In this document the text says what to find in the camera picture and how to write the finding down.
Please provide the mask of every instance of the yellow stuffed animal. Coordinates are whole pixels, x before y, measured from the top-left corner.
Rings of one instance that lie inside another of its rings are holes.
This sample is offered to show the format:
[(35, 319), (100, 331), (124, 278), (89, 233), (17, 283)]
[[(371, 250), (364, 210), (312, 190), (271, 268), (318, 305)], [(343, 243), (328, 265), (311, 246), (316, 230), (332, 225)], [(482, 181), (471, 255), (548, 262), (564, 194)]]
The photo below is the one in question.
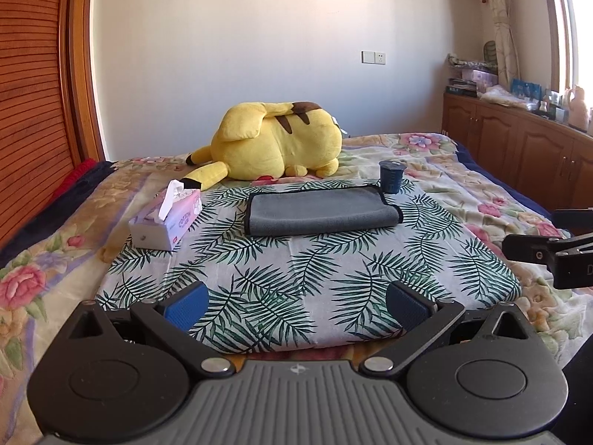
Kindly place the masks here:
[(341, 149), (337, 121), (316, 103), (239, 103), (226, 112), (212, 143), (187, 160), (189, 165), (212, 163), (182, 182), (206, 190), (227, 176), (252, 181), (265, 175), (303, 176), (310, 169), (328, 177), (337, 170)]

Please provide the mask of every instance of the tissue box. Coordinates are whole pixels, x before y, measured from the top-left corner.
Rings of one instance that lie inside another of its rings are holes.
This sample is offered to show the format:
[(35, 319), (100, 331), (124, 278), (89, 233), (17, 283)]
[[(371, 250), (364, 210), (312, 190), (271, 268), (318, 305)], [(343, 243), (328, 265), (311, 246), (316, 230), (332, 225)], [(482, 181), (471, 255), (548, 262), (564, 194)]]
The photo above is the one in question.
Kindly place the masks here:
[(129, 221), (132, 244), (135, 247), (173, 251), (175, 245), (200, 214), (202, 199), (200, 191), (196, 189), (188, 197), (173, 203), (163, 223), (156, 223), (149, 215), (155, 210), (158, 212), (165, 193), (167, 193), (166, 189)]
[(494, 85), (498, 84), (498, 76), (488, 72), (463, 69), (461, 75), (464, 80), (475, 82), (479, 93), (486, 93), (488, 87), (494, 87)]

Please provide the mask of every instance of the dark blue blanket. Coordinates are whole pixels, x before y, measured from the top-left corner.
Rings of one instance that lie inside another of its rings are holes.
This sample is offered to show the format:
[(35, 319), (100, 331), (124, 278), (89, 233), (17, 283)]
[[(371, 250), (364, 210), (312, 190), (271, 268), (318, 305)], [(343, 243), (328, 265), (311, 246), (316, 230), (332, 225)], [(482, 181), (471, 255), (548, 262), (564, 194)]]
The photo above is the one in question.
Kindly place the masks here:
[(523, 204), (526, 208), (529, 208), (532, 211), (537, 212), (538, 214), (544, 216), (548, 220), (550, 219), (550, 213), (546, 211), (546, 209), (540, 206), (537, 202), (531, 200), (529, 197), (525, 197), (523, 194), (513, 189), (510, 185), (498, 180), (490, 172), (487, 172), (484, 169), (482, 169), (482, 167), (477, 165), (475, 160), (471, 158), (469, 151), (462, 144), (459, 144), (459, 142), (457, 142), (456, 144), (457, 159), (469, 170), (479, 172), (485, 178), (494, 182), (494, 184), (500, 185), (500, 187), (506, 190), (515, 200), (518, 200), (518, 202)]
[(31, 219), (8, 243), (0, 250), (0, 268), (10, 260), (39, 241), (43, 241), (55, 233), (87, 200), (97, 185), (109, 174), (115, 172), (112, 162), (99, 162), (86, 172), (76, 183), (55, 201)]

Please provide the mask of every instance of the blue gripper pad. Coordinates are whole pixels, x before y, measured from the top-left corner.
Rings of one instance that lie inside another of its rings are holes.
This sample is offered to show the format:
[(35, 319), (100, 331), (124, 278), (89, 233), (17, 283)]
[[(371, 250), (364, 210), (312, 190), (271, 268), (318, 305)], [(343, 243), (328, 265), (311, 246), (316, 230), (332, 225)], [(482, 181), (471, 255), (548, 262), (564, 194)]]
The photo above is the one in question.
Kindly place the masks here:
[(406, 331), (412, 331), (420, 323), (428, 320), (437, 310), (435, 303), (397, 281), (387, 287), (385, 304), (389, 314)]
[(208, 310), (208, 287), (196, 281), (161, 301), (156, 309), (168, 322), (187, 333)]

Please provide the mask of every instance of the gray towel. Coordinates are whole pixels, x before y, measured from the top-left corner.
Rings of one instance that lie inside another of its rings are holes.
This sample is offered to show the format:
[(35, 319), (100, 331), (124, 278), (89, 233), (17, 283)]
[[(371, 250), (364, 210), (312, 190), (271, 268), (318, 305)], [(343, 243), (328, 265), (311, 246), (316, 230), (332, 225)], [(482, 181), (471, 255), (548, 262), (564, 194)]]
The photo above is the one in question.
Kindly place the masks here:
[(401, 223), (401, 209), (386, 204), (374, 185), (252, 194), (245, 233), (253, 236), (340, 233)]

